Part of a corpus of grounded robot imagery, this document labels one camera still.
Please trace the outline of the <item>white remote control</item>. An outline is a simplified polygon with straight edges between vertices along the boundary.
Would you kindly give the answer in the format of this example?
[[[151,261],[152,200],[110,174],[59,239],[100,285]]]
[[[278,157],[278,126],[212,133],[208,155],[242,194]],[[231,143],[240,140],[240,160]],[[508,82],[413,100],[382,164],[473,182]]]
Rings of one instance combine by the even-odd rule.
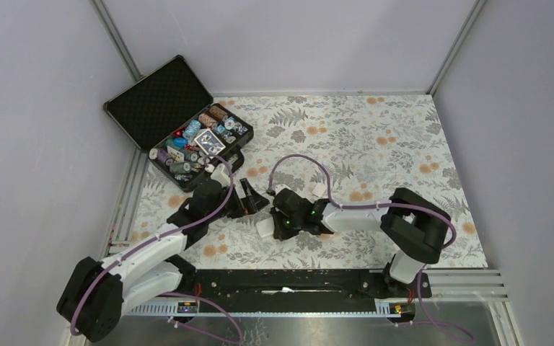
[[[273,235],[275,226],[272,218],[267,218],[262,221],[258,221],[255,224],[256,231],[260,238],[267,238]]]

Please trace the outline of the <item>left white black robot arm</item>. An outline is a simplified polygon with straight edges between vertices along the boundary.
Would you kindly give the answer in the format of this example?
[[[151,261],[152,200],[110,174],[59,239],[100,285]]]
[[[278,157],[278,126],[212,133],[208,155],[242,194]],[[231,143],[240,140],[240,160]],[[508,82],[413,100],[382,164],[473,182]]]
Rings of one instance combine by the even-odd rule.
[[[178,268],[170,257],[202,239],[216,219],[252,215],[269,204],[246,179],[240,183],[243,198],[232,182],[208,179],[154,235],[101,260],[80,260],[56,307],[69,322],[70,333],[83,335],[91,342],[100,341],[115,328],[123,313],[149,299],[171,291],[177,296],[191,293],[193,274]]]

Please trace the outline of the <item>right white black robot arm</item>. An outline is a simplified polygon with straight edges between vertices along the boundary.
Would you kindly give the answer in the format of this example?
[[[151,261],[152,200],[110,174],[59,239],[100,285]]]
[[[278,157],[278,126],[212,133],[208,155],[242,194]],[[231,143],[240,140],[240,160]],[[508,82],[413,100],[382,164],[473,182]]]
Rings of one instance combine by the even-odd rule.
[[[397,188],[386,203],[343,205],[330,198],[311,201],[290,189],[277,193],[270,210],[273,236],[287,240],[305,231],[334,234],[342,231],[381,231],[398,248],[389,263],[384,285],[402,297],[426,265],[436,264],[450,244],[450,215],[412,190]]]

